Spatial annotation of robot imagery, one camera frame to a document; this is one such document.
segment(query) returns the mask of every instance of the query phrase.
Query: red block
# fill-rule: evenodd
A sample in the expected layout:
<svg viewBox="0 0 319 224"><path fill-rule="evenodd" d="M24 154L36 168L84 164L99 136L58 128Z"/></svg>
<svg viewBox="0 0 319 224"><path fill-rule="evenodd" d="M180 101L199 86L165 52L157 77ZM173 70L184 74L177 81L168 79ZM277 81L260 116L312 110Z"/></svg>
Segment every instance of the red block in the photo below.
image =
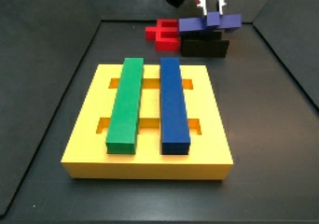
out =
<svg viewBox="0 0 319 224"><path fill-rule="evenodd" d="M156 50L177 51L179 50L179 21L157 20L156 27L145 27L145 39L155 40Z"/></svg>

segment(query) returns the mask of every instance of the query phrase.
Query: blue bar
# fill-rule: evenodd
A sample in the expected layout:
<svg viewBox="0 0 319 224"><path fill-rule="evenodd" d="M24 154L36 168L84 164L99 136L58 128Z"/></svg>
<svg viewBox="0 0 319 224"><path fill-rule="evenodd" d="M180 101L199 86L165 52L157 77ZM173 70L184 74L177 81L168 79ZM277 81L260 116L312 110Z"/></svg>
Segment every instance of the blue bar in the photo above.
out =
<svg viewBox="0 0 319 224"><path fill-rule="evenodd" d="M191 137L179 58L160 59L160 142L161 154L188 154Z"/></svg>

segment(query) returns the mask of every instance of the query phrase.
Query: black wall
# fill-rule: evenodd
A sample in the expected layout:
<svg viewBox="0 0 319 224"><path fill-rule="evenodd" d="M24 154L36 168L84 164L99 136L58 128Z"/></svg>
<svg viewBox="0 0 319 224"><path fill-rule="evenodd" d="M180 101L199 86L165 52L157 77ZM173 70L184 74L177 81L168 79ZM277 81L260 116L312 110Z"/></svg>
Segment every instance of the black wall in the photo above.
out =
<svg viewBox="0 0 319 224"><path fill-rule="evenodd" d="M87 0L0 0L0 215L99 24Z"/></svg>
<svg viewBox="0 0 319 224"><path fill-rule="evenodd" d="M319 0L269 0L253 25L319 107Z"/></svg>

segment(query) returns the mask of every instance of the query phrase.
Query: blue block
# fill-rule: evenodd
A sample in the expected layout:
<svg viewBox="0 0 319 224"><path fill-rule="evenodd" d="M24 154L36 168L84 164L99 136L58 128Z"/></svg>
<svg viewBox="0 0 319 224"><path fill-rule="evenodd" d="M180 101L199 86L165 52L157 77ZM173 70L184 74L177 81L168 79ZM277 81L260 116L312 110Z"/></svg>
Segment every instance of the blue block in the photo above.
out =
<svg viewBox="0 0 319 224"><path fill-rule="evenodd" d="M201 18L179 19L179 35L203 31L205 28Z"/></svg>
<svg viewBox="0 0 319 224"><path fill-rule="evenodd" d="M179 19L179 34L185 35L191 32L205 32L224 30L225 33L233 32L241 27L241 15L219 15L219 12L208 12L207 17Z"/></svg>
<svg viewBox="0 0 319 224"><path fill-rule="evenodd" d="M188 150L163 150L161 155L188 155Z"/></svg>
<svg viewBox="0 0 319 224"><path fill-rule="evenodd" d="M216 27L217 30L224 30L225 33L231 33L240 27L241 27L241 15L240 14L220 16L220 24Z"/></svg>
<svg viewBox="0 0 319 224"><path fill-rule="evenodd" d="M168 149L188 153L191 137L179 58L160 59L160 141L161 153Z"/></svg>
<svg viewBox="0 0 319 224"><path fill-rule="evenodd" d="M215 30L220 24L220 14L217 11L208 12L205 16L205 29Z"/></svg>

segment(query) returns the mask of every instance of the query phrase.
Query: black block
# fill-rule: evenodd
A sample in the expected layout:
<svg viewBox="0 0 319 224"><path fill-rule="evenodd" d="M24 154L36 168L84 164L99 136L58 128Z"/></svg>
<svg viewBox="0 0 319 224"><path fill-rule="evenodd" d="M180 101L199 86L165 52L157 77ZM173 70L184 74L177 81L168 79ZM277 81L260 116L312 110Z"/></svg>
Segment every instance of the black block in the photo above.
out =
<svg viewBox="0 0 319 224"><path fill-rule="evenodd" d="M220 40L221 33L208 35L188 34L180 37L180 54L183 57L224 58L229 46L228 40Z"/></svg>

